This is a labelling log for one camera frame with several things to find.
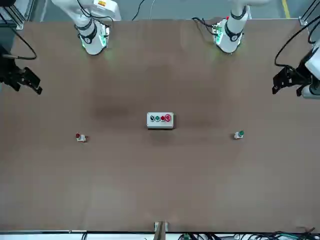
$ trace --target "table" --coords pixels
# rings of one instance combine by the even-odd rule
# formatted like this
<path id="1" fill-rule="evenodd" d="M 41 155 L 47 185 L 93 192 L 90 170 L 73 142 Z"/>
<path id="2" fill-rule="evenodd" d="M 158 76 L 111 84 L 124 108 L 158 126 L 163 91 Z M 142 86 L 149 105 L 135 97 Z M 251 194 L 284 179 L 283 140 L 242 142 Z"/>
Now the table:
<path id="1" fill-rule="evenodd" d="M 71 22 L 28 22 L 38 58 L 19 65 L 43 93 L 0 95 L 0 229 L 319 229 L 320 103 L 293 87 L 272 95 L 274 57 L 299 28 L 250 20 L 227 55 L 191 20 L 121 21 L 90 56 Z M 304 32 L 279 62 L 309 49 Z M 12 52 L 31 54 L 18 41 Z M 146 113 L 162 111 L 176 129 L 147 130 Z"/>

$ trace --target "white button box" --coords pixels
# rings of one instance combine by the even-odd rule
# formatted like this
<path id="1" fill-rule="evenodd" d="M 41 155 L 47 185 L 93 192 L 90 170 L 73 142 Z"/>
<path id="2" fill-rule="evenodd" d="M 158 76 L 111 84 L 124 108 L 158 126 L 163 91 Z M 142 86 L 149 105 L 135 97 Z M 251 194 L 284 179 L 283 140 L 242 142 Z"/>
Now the white button box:
<path id="1" fill-rule="evenodd" d="M 148 112 L 146 114 L 146 126 L 148 129 L 173 129 L 173 112 Z"/>

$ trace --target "metal bracket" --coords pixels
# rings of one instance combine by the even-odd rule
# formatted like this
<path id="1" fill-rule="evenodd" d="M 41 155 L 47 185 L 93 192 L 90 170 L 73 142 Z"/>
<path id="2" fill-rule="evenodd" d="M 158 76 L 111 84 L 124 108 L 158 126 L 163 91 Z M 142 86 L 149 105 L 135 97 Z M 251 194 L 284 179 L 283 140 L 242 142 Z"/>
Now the metal bracket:
<path id="1" fill-rule="evenodd" d="M 300 22 L 300 25 L 301 25 L 301 26 L 305 26 L 305 25 L 308 24 L 307 21 L 303 21 L 303 20 L 302 20 L 301 16 L 299 17 L 299 22 Z"/>
<path id="2" fill-rule="evenodd" d="M 166 221 L 156 221 L 154 223 L 153 240 L 166 240 L 166 232 L 168 232 L 168 223 Z"/>

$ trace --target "cable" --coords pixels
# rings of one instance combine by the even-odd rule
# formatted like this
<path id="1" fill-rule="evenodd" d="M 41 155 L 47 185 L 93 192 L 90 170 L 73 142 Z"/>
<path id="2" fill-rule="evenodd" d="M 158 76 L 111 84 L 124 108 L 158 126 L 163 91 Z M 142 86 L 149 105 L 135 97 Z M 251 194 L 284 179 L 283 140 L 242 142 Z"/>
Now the cable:
<path id="1" fill-rule="evenodd" d="M 131 21 L 135 20 L 135 19 L 136 19 L 136 17 L 138 16 L 139 11 L 140 11 L 141 4 L 143 4 L 143 3 L 144 3 L 144 1 L 145 1 L 145 0 L 142 0 L 142 1 L 140 2 L 139 7 L 138 7 L 138 11 L 136 12 L 136 14 L 134 15 L 134 17 L 132 18 L 132 20 L 131 20 Z"/>
<path id="2" fill-rule="evenodd" d="M 200 18 L 198 18 L 198 17 L 195 16 L 195 17 L 193 17 L 193 18 L 191 18 L 191 19 L 192 19 L 193 21 L 196 21 L 196 20 L 197 20 L 197 21 L 200 22 L 202 25 L 204 25 L 205 28 L 206 28 L 206 30 L 207 30 L 211 35 L 216 35 L 216 34 L 213 33 L 212 31 L 210 31 L 209 28 L 208 28 L 208 27 L 212 28 L 213 25 L 207 24 L 204 18 L 200 19 Z"/>
<path id="3" fill-rule="evenodd" d="M 89 17 L 92 17 L 92 18 L 94 18 L 94 19 L 105 19 L 105 18 L 108 18 L 108 19 L 111 19 L 112 22 L 114 21 L 114 19 L 113 19 L 112 17 L 110 17 L 110 16 L 94 16 L 94 15 L 92 15 L 90 12 L 87 12 L 87 11 L 85 10 L 85 8 L 81 5 L 81 3 L 79 2 L 79 0 L 76 0 L 76 1 L 78 2 L 79 7 L 81 8 L 82 13 L 83 13 L 87 18 L 89 18 Z"/>
<path id="4" fill-rule="evenodd" d="M 151 20 L 152 8 L 154 7 L 155 1 L 156 1 L 156 0 L 153 0 L 153 2 L 152 2 L 152 4 L 151 4 L 151 7 L 150 7 L 150 16 L 149 16 L 149 20 Z"/>
<path id="5" fill-rule="evenodd" d="M 310 43 L 310 44 L 315 44 L 315 43 L 316 43 L 316 41 L 311 41 L 311 35 L 312 35 L 312 33 L 314 32 L 314 30 L 319 26 L 319 24 L 320 24 L 320 21 L 318 21 L 318 22 L 313 26 L 312 30 L 310 31 L 309 36 L 308 36 L 308 43 Z"/>
<path id="6" fill-rule="evenodd" d="M 274 65 L 278 66 L 278 67 L 284 67 L 287 69 L 290 69 L 292 71 L 294 71 L 297 75 L 299 75 L 299 77 L 303 78 L 306 82 L 309 82 L 304 76 L 302 76 L 294 67 L 288 65 L 288 64 L 280 64 L 277 63 L 277 59 L 280 55 L 280 53 L 285 49 L 285 47 L 299 34 L 301 33 L 303 30 L 305 30 L 307 27 L 309 27 L 311 24 L 313 24 L 315 21 L 320 19 L 320 15 L 317 16 L 315 19 L 313 19 L 311 22 L 309 22 L 307 25 L 305 25 L 303 28 L 301 28 L 299 31 L 297 31 L 292 37 L 289 38 L 288 41 L 286 41 L 286 43 L 281 47 L 281 49 L 278 51 L 278 53 L 276 54 L 275 58 L 274 58 Z"/>
<path id="7" fill-rule="evenodd" d="M 200 234 L 197 234 L 197 235 L 198 235 L 198 239 L 201 238 L 202 240 L 205 240 L 204 237 L 201 236 Z"/>
<path id="8" fill-rule="evenodd" d="M 88 233 L 87 233 L 87 232 L 84 232 L 84 233 L 82 234 L 81 240 L 87 240 L 87 236 L 88 236 Z"/>
<path id="9" fill-rule="evenodd" d="M 5 23 L 7 26 L 9 26 L 7 20 L 5 20 L 4 16 L 2 16 L 1 13 L 0 13 L 0 17 L 2 18 L 2 20 L 4 21 L 4 23 Z M 23 38 L 22 36 L 20 36 L 20 34 L 17 33 L 17 31 L 14 30 L 12 27 L 9 27 L 9 29 L 10 29 L 15 35 L 17 35 L 17 36 L 20 38 L 20 40 L 21 40 L 22 42 L 24 42 L 25 45 L 28 46 L 28 48 L 32 51 L 32 53 L 34 54 L 34 56 L 32 56 L 32 57 L 28 57 L 28 56 L 15 56 L 15 55 L 11 55 L 11 54 L 3 54 L 2 56 L 3 56 L 4 58 L 7 58 L 7 59 L 35 60 L 35 59 L 37 58 L 37 54 L 36 54 L 35 50 L 30 46 L 30 44 L 29 44 L 26 40 L 24 40 L 24 38 Z"/>

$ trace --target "small button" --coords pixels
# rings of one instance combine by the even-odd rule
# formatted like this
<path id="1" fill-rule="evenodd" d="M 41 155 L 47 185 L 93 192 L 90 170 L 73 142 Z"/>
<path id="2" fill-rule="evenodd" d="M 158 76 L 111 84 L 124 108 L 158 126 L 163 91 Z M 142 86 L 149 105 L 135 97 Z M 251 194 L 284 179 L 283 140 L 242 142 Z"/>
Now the small button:
<path id="1" fill-rule="evenodd" d="M 170 114 L 166 114 L 166 115 L 164 116 L 164 118 L 165 118 L 165 120 L 166 120 L 167 122 L 170 122 L 170 121 L 171 121 L 171 116 L 170 116 Z"/>

